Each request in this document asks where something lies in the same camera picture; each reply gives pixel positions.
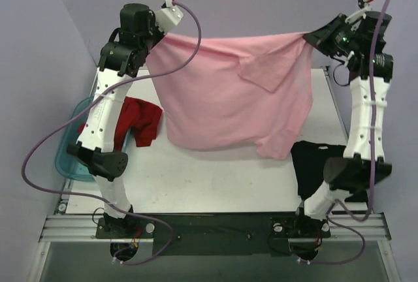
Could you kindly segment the pink t shirt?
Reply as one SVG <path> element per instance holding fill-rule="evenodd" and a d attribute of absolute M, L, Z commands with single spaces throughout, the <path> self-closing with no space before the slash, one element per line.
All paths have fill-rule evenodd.
<path fill-rule="evenodd" d="M 241 142 L 284 159 L 310 113 L 312 47 L 302 33 L 204 39 L 167 35 L 146 65 L 176 146 Z"/>

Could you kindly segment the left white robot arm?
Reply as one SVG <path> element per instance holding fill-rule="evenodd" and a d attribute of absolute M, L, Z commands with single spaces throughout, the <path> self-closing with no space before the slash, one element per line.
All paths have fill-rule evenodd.
<path fill-rule="evenodd" d="M 134 221 L 126 216 L 132 205 L 127 199 L 122 174 L 128 156 L 114 143 L 116 126 L 131 79 L 145 62 L 151 49 L 182 19 L 176 8 L 163 5 L 157 12 L 143 4 L 129 3 L 120 11 L 120 26 L 102 47 L 97 68 L 97 85 L 84 128 L 67 153 L 88 168 L 99 185 L 104 216 L 120 238 L 130 236 Z"/>

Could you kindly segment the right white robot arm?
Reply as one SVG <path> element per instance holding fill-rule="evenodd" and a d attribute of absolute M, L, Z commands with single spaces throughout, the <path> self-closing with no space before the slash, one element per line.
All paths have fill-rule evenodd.
<path fill-rule="evenodd" d="M 325 162 L 323 183 L 304 200 L 304 213 L 291 220 L 294 233 L 306 236 L 333 207 L 348 197 L 368 191 L 391 175 L 383 150 L 383 116 L 393 78 L 392 55 L 383 53 L 385 31 L 392 20 L 384 12 L 366 11 L 358 18 L 339 14 L 327 25 L 305 33 L 303 39 L 328 57 L 344 57 L 349 71 L 351 125 L 343 155 Z"/>

